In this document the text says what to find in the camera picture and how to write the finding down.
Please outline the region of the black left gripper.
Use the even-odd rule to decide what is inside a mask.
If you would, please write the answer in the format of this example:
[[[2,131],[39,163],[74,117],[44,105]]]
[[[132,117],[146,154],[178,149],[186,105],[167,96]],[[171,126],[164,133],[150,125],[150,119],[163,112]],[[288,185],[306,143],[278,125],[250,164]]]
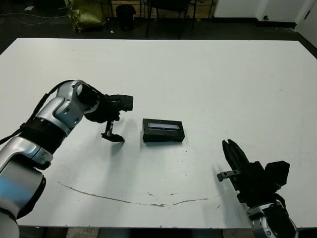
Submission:
[[[97,108],[90,113],[85,113],[85,118],[92,122],[106,124],[105,132],[101,134],[102,138],[111,142],[125,142],[125,139],[112,133],[113,122],[120,120],[120,98],[101,98]]]

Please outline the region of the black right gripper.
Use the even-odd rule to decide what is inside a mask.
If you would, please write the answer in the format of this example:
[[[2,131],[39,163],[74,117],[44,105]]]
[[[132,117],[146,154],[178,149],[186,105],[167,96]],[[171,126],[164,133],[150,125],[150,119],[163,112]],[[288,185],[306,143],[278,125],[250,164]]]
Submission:
[[[218,173],[219,182],[230,179],[234,189],[239,192],[239,202],[245,203],[247,207],[276,202],[275,185],[262,165],[258,161],[250,163],[244,151],[231,139],[223,140],[222,148],[231,170]]]

